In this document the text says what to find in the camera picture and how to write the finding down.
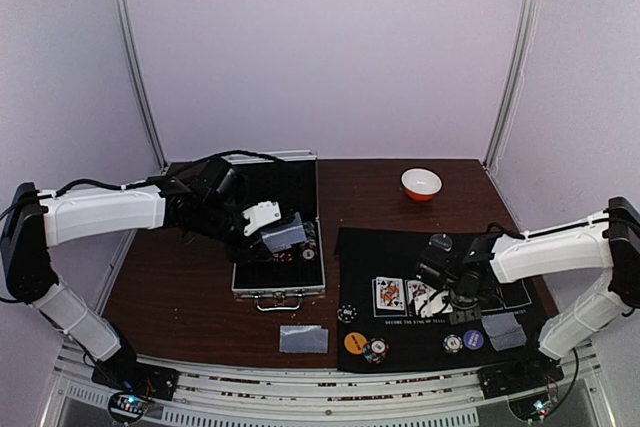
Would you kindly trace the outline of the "purple small blind button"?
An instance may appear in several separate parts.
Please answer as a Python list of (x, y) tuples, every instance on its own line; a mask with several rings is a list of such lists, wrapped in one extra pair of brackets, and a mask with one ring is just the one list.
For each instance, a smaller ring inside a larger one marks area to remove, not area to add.
[(472, 351), (477, 351), (484, 346), (484, 335), (475, 329), (468, 330), (463, 335), (464, 346)]

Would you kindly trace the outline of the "dealt card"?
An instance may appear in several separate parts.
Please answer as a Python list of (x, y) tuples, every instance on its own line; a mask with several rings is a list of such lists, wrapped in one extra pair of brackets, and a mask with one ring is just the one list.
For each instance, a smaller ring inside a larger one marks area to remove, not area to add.
[(481, 321), (486, 333), (490, 337), (499, 337), (512, 332), (518, 332), (522, 329), (512, 312), (484, 316)]
[(306, 353), (326, 354), (329, 349), (329, 330), (314, 328), (304, 334), (303, 350)]
[(304, 334), (320, 325), (282, 325), (279, 330), (279, 351), (287, 354), (313, 354), (303, 350)]
[(496, 351), (504, 351), (525, 346), (527, 343), (527, 336), (522, 329), (512, 330), (500, 335), (492, 336), (490, 338), (490, 343)]

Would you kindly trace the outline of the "blue playing card deck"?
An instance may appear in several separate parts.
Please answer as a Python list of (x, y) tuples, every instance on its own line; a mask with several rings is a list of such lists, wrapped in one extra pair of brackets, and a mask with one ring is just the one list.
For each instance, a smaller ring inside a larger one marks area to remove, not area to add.
[(264, 229), (261, 232), (261, 239), (271, 253), (278, 253), (303, 243), (306, 235), (300, 213), (296, 212), (287, 224)]

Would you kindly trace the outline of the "black 100 poker chip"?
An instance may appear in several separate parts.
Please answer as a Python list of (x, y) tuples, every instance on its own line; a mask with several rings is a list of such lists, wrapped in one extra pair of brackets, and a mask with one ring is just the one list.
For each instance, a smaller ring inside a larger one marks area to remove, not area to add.
[(337, 309), (337, 319), (345, 324), (353, 322), (357, 315), (357, 309), (351, 304), (343, 304)]

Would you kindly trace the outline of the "orange big blind button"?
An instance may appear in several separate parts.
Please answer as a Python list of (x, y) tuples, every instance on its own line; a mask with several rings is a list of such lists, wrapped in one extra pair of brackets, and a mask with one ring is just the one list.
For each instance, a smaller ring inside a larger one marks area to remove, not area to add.
[(345, 349), (352, 355), (362, 355), (367, 338), (359, 332), (348, 333), (343, 341)]

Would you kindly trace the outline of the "clear acrylic dealer button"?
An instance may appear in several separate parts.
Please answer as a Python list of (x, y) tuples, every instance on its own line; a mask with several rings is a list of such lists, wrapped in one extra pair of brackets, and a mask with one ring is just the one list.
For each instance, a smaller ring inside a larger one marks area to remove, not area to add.
[(445, 233), (437, 233), (430, 237), (429, 245), (445, 252), (449, 252), (453, 247), (453, 240)]

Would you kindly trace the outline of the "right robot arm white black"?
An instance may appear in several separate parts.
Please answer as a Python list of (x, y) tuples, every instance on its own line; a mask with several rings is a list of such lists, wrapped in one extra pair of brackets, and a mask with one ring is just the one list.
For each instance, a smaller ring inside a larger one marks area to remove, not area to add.
[(548, 319), (538, 349), (513, 366), (519, 387), (535, 387), (577, 344), (639, 307), (639, 213), (624, 197), (573, 223), (517, 233), (497, 223), (468, 246), (435, 234), (416, 265), (416, 277), (445, 291), (459, 310), (495, 297), (500, 284), (573, 270), (598, 269), (597, 280), (571, 306)]

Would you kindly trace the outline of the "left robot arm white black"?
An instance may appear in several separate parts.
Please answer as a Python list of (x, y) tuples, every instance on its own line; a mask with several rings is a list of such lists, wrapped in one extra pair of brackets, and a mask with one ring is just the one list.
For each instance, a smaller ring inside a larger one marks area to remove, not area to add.
[(58, 190), (25, 182), (1, 215), (1, 261), (11, 302), (35, 308), (123, 391), (144, 380), (135, 351), (54, 271), (49, 250), (116, 232), (178, 228), (240, 254), (254, 252), (261, 231), (284, 218), (278, 200), (249, 202), (248, 179), (226, 154), (199, 163), (201, 171), (185, 180), (168, 174), (122, 185), (77, 179)]

